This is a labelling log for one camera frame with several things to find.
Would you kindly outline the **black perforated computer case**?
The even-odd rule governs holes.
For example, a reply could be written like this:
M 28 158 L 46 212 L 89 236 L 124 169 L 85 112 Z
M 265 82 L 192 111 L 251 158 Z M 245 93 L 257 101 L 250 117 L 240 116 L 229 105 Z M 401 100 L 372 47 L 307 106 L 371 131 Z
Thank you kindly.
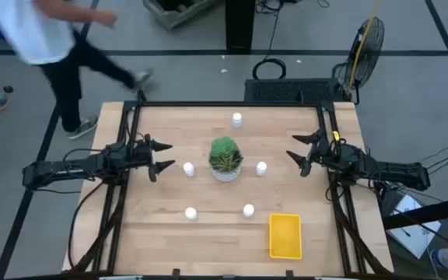
M 321 100 L 345 101 L 337 79 L 248 79 L 245 101 L 314 103 Z

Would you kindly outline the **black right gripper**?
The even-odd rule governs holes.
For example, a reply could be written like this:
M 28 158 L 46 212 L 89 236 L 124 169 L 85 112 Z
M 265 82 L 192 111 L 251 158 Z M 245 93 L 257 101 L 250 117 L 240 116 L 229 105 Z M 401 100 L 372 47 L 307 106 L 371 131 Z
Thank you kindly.
M 300 156 L 294 152 L 286 153 L 293 159 L 300 169 L 300 176 L 307 177 L 310 174 L 311 162 L 320 164 L 338 173 L 348 170 L 349 163 L 342 156 L 342 140 L 329 142 L 322 138 L 323 130 L 317 130 L 311 135 L 293 135 L 292 137 L 306 145 L 312 144 L 310 157 Z

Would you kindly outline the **black floor fan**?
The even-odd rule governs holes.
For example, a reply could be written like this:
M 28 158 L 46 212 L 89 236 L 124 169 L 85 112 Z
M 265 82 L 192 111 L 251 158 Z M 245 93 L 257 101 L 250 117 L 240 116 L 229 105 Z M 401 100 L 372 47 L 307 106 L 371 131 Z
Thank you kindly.
M 360 102 L 359 90 L 367 83 L 380 57 L 384 40 L 384 23 L 378 17 L 366 20 L 357 30 L 347 59 L 336 64 L 331 77 L 342 87 L 345 100 Z

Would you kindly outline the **person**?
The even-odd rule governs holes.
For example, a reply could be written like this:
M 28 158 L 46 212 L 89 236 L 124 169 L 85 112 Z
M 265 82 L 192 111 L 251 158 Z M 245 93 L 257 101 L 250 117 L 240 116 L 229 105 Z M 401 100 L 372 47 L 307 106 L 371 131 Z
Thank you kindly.
M 82 37 L 74 23 L 99 23 L 113 28 L 114 12 L 79 7 L 67 0 L 0 0 L 0 30 L 15 53 L 37 66 L 50 83 L 61 125 L 76 139 L 97 126 L 98 117 L 82 117 L 79 69 L 86 66 L 138 93 L 152 69 L 134 74 L 111 61 Z

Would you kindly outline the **yellow plastic basket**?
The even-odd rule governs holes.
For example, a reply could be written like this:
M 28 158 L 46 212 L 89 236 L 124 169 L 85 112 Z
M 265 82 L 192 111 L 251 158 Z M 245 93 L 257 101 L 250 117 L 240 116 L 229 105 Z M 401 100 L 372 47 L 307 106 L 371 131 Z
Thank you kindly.
M 269 255 L 271 258 L 303 258 L 302 227 L 299 215 L 272 213 L 269 216 Z

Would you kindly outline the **black rectangular pillar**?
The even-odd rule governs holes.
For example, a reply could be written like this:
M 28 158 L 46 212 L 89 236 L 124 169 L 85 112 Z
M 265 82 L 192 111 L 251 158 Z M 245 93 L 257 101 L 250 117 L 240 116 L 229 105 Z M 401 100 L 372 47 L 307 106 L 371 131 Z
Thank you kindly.
M 254 33 L 256 0 L 225 0 L 226 49 L 249 54 Z

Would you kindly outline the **succulent in white patterned pot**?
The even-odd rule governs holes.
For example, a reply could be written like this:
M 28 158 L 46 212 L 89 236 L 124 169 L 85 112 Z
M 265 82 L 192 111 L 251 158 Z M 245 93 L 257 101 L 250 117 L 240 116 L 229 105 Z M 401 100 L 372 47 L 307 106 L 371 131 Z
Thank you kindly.
M 211 144 L 208 163 L 217 181 L 229 183 L 240 175 L 243 155 L 232 138 L 216 138 Z

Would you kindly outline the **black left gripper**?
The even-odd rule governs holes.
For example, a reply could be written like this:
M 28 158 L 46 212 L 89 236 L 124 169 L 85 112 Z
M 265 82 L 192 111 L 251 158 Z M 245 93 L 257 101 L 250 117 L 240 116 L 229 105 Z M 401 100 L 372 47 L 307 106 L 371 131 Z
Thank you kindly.
M 157 176 L 167 167 L 175 163 L 175 160 L 152 163 L 152 151 L 160 152 L 171 149 L 173 146 L 157 142 L 150 134 L 145 135 L 145 140 L 136 140 L 128 153 L 130 168 L 149 167 L 149 179 L 157 181 Z

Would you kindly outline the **grey wooden pallet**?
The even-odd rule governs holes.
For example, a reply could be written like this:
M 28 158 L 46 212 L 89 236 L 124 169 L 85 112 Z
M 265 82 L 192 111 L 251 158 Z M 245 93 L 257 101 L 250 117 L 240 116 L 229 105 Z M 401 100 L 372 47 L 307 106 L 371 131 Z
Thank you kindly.
M 199 19 L 224 0 L 142 0 L 145 8 L 166 29 Z

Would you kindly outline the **black metal beam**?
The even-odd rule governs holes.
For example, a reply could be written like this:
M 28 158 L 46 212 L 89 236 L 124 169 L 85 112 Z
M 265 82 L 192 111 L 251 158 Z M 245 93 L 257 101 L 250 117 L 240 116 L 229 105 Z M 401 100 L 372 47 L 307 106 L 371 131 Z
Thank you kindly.
M 384 229 L 396 229 L 448 219 L 448 201 L 427 205 L 402 214 L 383 218 Z

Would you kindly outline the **black metal table frame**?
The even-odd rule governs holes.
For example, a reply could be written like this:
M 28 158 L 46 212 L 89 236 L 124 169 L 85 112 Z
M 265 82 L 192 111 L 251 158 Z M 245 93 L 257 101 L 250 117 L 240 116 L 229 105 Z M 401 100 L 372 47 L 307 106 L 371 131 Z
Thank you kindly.
M 243 125 L 233 127 L 233 114 Z M 87 182 L 84 205 L 75 222 L 72 258 L 78 261 L 96 239 L 103 220 L 117 203 L 121 221 L 93 259 L 93 268 L 119 275 L 284 275 L 342 276 L 363 267 L 360 254 L 334 218 L 327 171 L 314 166 L 301 177 L 287 151 L 306 154 L 308 146 L 293 135 L 308 135 L 331 117 L 306 104 L 244 102 L 151 102 L 138 118 L 138 130 L 173 147 L 155 154 L 158 161 L 175 160 L 156 182 L 144 169 L 132 170 L 123 187 Z M 238 145 L 243 163 L 232 182 L 217 181 L 208 157 L 212 141 L 229 137 Z M 266 162 L 267 172 L 256 174 Z M 188 177 L 183 165 L 192 163 Z M 246 204 L 254 206 L 250 218 Z M 188 207 L 198 217 L 185 216 Z M 269 216 L 299 215 L 303 258 L 269 255 Z

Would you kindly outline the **white paper box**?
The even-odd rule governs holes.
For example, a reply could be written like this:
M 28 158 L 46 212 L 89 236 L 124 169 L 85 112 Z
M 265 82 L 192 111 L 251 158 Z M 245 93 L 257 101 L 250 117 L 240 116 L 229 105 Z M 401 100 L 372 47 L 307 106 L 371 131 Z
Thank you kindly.
M 421 204 L 417 202 L 413 197 L 405 195 L 397 204 L 395 209 L 391 212 L 391 215 L 397 215 L 401 212 L 409 212 L 421 208 Z M 435 234 L 441 226 L 440 222 L 427 222 L 426 227 L 431 231 L 423 228 L 419 225 L 405 226 L 402 228 L 389 229 L 389 233 L 401 246 L 409 251 L 414 257 L 419 259 L 426 250 L 434 238 Z

